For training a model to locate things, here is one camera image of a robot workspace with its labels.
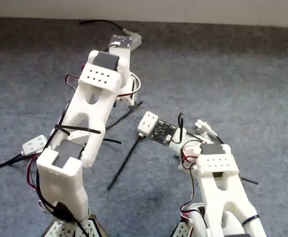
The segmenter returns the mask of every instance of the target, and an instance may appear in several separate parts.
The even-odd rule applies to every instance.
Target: perforated base plate
[[[171,237],[188,237],[190,228],[184,222],[179,222]]]
[[[107,237],[104,229],[97,222],[96,217],[90,217],[83,228],[89,234],[89,237]],[[77,225],[62,224],[58,221],[53,221],[42,237],[85,237],[81,229]]]

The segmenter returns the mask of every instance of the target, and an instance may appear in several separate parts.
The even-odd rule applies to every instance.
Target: black wire
[[[123,120],[124,118],[126,118],[129,114],[131,114],[134,110],[136,110],[143,102],[139,102],[136,107],[134,109],[130,109],[127,113],[125,113],[122,117],[120,117],[118,120],[116,120],[114,123],[106,126],[105,130],[110,129],[111,127],[113,127],[114,125],[116,125],[118,122],[120,122],[121,120]]]
[[[92,132],[92,133],[95,133],[95,134],[100,134],[101,133],[101,131],[99,131],[99,130],[91,129],[91,128],[88,128],[88,127],[68,126],[68,125],[61,125],[61,124],[56,124],[55,128],[61,130],[64,133],[66,133],[68,136],[70,136],[70,132],[68,132],[64,128],[80,130],[80,131],[86,131],[86,132]]]
[[[79,228],[81,229],[82,233],[86,236],[89,237],[89,234],[87,233],[87,231],[83,228],[82,224],[80,222],[77,222],[77,226],[79,226]]]
[[[219,136],[216,136],[216,139],[217,139],[221,144],[224,144],[224,142],[222,141],[222,139],[219,138]]]
[[[21,160],[27,159],[29,156],[22,156],[21,154],[17,154],[15,157],[3,162],[0,164],[0,168],[7,166],[7,165],[12,165],[14,163],[17,163]]]
[[[86,20],[86,21],[80,21],[79,22],[79,25],[84,25],[84,24],[88,24],[88,23],[95,23],[95,22],[108,22],[108,23],[111,23],[112,25],[118,27],[119,29],[123,30],[123,27],[116,24],[115,22],[113,21],[109,21],[109,20],[102,20],[102,19],[98,19],[98,20]]]
[[[123,171],[128,159],[130,158],[130,156],[132,155],[133,151],[135,150],[138,142],[142,139],[141,136],[138,136],[134,145],[132,146],[132,148],[129,150],[127,156],[125,157],[125,160],[123,161],[122,165],[120,166],[119,170],[117,171],[117,173],[115,174],[115,176],[113,177],[111,183],[109,184],[109,186],[107,187],[107,190],[110,190],[111,187],[114,185],[114,183],[116,182],[116,180],[118,179],[120,173]]]
[[[259,184],[258,181],[255,181],[255,180],[252,180],[252,179],[248,179],[248,178],[246,178],[246,177],[244,177],[244,176],[239,176],[239,177],[240,177],[242,180],[247,181],[247,182],[249,182],[249,183],[256,184],[256,185]]]
[[[180,128],[179,142],[175,142],[173,139],[171,140],[175,144],[180,144],[182,142],[182,135],[183,135],[183,114],[182,113],[179,113],[178,115],[178,127]]]
[[[114,142],[114,143],[122,144],[121,141],[118,141],[118,140],[115,140],[115,139],[110,139],[110,138],[103,138],[103,141],[106,141],[106,142]]]

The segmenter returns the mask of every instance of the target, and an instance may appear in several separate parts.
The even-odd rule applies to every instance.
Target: white connector
[[[159,117],[156,114],[147,111],[137,127],[138,133],[146,137],[150,136],[158,122],[158,119]]]
[[[203,136],[204,134],[209,134],[213,137],[217,136],[217,133],[213,131],[213,129],[208,125],[207,122],[203,122],[198,119],[195,123],[195,126],[198,128],[198,132]]]
[[[130,51],[133,51],[134,49],[138,48],[142,44],[142,36],[139,33],[132,32],[127,29],[123,29],[123,32],[127,36],[131,36],[133,38],[133,43],[130,47]]]
[[[40,135],[38,137],[33,138],[32,140],[24,143],[22,145],[21,155],[29,156],[35,153],[39,153],[43,151],[47,142],[47,138],[44,135]]]

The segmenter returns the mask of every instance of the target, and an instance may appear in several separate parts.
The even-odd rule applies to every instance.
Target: white wall
[[[288,0],[0,0],[0,17],[288,27]]]

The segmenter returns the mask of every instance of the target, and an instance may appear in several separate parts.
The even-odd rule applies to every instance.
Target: black circuit board
[[[176,126],[160,119],[154,127],[150,138],[165,146],[169,146],[170,141],[166,141],[166,138],[168,135],[170,135],[172,139],[176,130]]]

